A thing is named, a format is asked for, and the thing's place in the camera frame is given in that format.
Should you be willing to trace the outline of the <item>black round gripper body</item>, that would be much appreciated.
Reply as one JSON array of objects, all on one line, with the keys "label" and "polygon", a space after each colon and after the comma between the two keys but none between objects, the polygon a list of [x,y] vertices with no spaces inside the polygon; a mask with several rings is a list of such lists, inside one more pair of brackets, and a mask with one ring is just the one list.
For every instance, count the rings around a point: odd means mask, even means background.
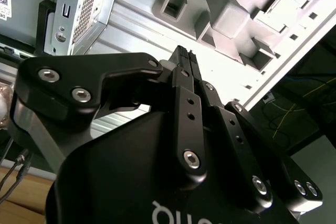
[{"label": "black round gripper body", "polygon": [[47,223],[296,223],[273,197],[248,210],[224,130],[204,131],[207,176],[196,188],[177,171],[163,112],[145,114],[72,152],[46,200]]}]

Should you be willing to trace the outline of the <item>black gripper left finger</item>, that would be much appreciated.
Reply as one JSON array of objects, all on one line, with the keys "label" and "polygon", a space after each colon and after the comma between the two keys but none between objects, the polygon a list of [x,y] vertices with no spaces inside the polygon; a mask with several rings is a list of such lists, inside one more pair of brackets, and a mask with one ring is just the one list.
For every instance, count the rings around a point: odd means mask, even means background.
[{"label": "black gripper left finger", "polygon": [[143,52],[33,57],[18,67],[11,119],[57,172],[92,140],[94,119],[149,105],[173,119],[172,166],[188,182],[200,183],[207,173],[196,89],[201,80],[196,56],[182,46],[168,61]]}]

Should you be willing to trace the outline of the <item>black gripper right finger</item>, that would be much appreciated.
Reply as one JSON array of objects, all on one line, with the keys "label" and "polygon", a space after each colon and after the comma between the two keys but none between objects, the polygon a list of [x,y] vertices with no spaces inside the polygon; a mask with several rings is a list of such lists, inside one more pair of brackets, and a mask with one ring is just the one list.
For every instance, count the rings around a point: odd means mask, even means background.
[{"label": "black gripper right finger", "polygon": [[223,105],[216,89],[202,80],[196,55],[189,52],[190,67],[201,96],[206,118],[218,140],[216,160],[224,158],[233,179],[231,195],[245,209],[262,212],[276,198],[292,212],[320,207],[323,195],[309,176],[277,144],[262,132],[252,115],[238,102]]}]

